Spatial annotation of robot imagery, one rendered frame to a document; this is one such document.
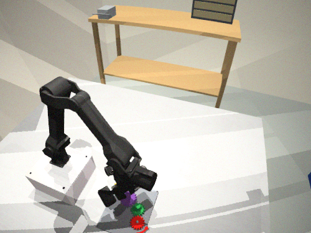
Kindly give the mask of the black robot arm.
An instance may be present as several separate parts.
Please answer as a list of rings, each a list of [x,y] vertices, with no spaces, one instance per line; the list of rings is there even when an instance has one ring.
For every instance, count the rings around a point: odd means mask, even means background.
[[[71,92],[75,93],[72,98]],[[92,103],[91,96],[78,85],[61,76],[48,82],[39,89],[41,101],[47,105],[49,136],[45,141],[44,155],[51,158],[49,163],[63,168],[71,155],[66,151],[70,138],[64,134],[65,109],[79,116],[103,148],[107,159],[104,168],[107,176],[113,175],[114,181],[127,182],[151,191],[157,173],[140,167],[142,158],[132,144],[119,136],[106,122]],[[133,161],[130,161],[134,157]],[[113,174],[114,173],[114,174]]]

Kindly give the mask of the purple gear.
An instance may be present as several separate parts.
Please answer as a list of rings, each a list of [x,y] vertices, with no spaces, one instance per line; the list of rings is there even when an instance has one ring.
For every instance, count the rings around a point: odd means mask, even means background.
[[[122,199],[122,200],[120,200],[121,202],[120,203],[122,203],[122,205],[124,204],[124,206],[125,205],[127,205],[127,207],[128,207],[128,205],[129,205],[129,207],[130,207],[130,205],[132,206],[132,204],[135,204],[136,203],[136,198],[137,198],[137,196],[136,196],[136,194],[130,194],[130,192],[129,191],[127,191],[127,192],[125,192],[125,195],[126,195],[126,199]],[[134,203],[135,202],[135,203]]]

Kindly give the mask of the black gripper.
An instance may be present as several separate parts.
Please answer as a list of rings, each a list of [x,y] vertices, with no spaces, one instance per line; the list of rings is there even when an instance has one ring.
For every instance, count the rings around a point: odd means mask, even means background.
[[[127,182],[119,182],[117,179],[115,180],[116,184],[111,187],[111,191],[108,188],[108,185],[98,190],[98,196],[100,197],[105,207],[110,207],[116,202],[116,199],[113,195],[115,195],[116,198],[120,201],[122,199],[126,199],[125,192],[129,191],[130,194],[132,195],[140,188],[138,186],[131,184],[130,183],[131,179],[128,180]]]

